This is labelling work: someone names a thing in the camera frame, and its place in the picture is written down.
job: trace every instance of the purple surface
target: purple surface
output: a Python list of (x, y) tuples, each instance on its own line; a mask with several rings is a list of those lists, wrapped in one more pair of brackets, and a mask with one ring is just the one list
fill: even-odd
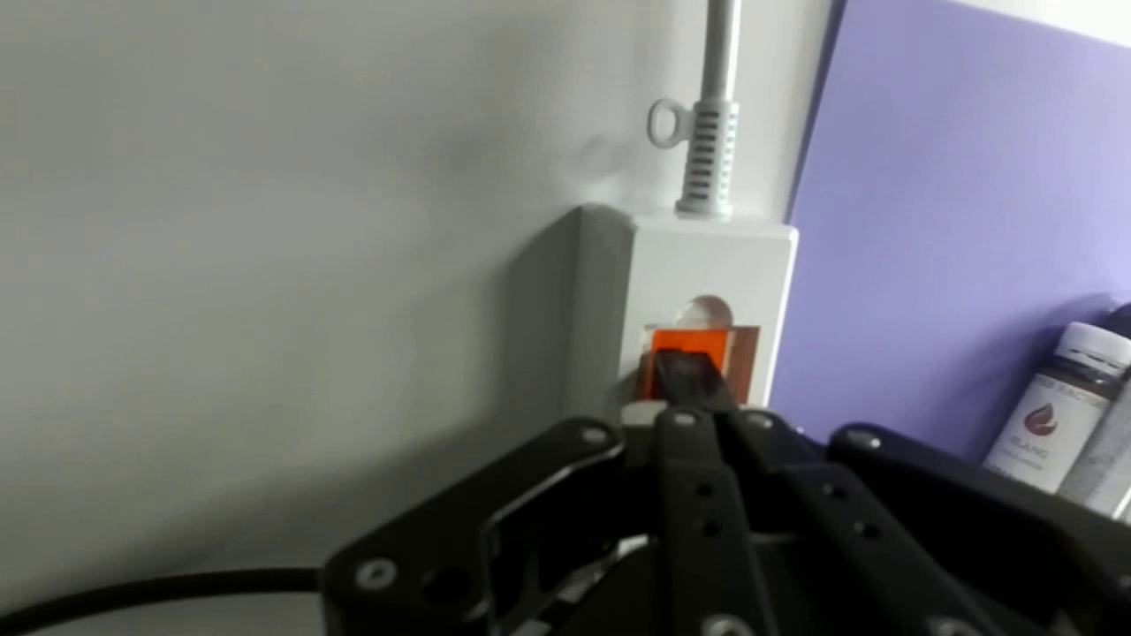
[(1063, 321), (1131, 289), (1131, 49), (848, 0), (793, 222), (776, 408), (978, 457)]

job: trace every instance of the white bottle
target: white bottle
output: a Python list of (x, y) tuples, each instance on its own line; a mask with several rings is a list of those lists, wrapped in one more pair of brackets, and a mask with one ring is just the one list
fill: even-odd
[(1061, 495), (1100, 515), (1122, 520), (1131, 492), (1131, 386), (1110, 405), (1094, 441), (1070, 465)]
[(1131, 338), (1070, 321), (1007, 417), (988, 465), (1058, 492), (1110, 408), (1131, 367)]

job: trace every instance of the black cable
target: black cable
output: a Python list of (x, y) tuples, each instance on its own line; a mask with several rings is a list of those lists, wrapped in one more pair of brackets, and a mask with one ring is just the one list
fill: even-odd
[(320, 593), (320, 570), (236, 570), (195, 572), (169, 579), (138, 579), (122, 587), (83, 588), (43, 605), (0, 616), (0, 636), (25, 636), (62, 621), (110, 616), (138, 605), (168, 605), (189, 597), (236, 597), (236, 593)]

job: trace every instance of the white cable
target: white cable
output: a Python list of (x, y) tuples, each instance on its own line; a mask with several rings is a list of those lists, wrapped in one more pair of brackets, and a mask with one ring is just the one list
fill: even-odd
[(732, 173), (739, 142), (739, 23), (744, 0), (711, 0), (706, 11), (706, 53), (703, 53), (703, 87), (700, 101), (685, 109), (677, 100), (657, 100), (646, 111), (646, 136), (657, 149), (677, 149), (691, 142), (681, 168), (681, 199), (677, 212), (700, 220), (732, 216)]

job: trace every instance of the wall outlet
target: wall outlet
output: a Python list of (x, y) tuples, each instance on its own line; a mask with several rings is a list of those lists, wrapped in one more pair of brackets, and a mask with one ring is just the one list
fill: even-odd
[(569, 405), (651, 419), (657, 405), (635, 404), (640, 362), (679, 329), (721, 329), (732, 393), (767, 405), (797, 247), (799, 234), (777, 222), (580, 208)]

